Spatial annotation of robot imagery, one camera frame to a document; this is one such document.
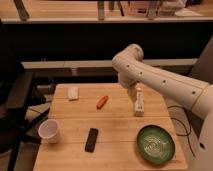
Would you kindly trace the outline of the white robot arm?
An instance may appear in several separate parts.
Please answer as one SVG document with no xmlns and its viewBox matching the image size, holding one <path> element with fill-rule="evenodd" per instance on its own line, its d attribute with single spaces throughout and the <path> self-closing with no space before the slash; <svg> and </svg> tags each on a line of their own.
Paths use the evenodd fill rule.
<svg viewBox="0 0 213 171">
<path fill-rule="evenodd" d="M 143 57 L 137 44 L 130 44 L 113 57 L 119 83 L 132 89 L 141 82 L 203 119 L 190 171 L 213 171 L 213 84 L 144 64 Z"/>
</svg>

